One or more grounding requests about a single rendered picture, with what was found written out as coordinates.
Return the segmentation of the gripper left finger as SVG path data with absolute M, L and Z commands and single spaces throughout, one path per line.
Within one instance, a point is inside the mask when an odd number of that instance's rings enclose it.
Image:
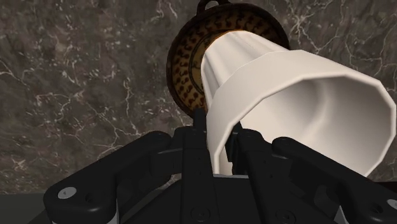
M 45 210 L 53 224 L 119 224 L 128 208 L 178 173 L 179 224 L 219 224 L 203 109 L 173 136 L 150 132 L 52 185 Z

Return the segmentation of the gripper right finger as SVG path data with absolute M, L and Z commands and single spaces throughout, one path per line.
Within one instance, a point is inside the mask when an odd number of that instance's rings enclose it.
M 397 182 L 374 182 L 290 137 L 236 124 L 226 142 L 249 177 L 261 224 L 397 224 Z

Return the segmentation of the white vase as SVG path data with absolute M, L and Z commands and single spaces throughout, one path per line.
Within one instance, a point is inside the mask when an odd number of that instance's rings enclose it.
M 397 133 L 397 105 L 379 80 L 251 32 L 216 38 L 200 72 L 216 174 L 232 172 L 225 144 L 237 124 L 269 142 L 293 138 L 363 176 Z

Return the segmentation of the brown patterned plate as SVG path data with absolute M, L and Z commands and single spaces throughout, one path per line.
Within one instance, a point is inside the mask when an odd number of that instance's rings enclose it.
M 248 3 L 200 0 L 196 15 L 179 31 L 167 56 L 167 86 L 175 103 L 188 116 L 207 108 L 200 66 L 205 50 L 228 31 L 255 33 L 286 49 L 288 37 L 269 12 Z

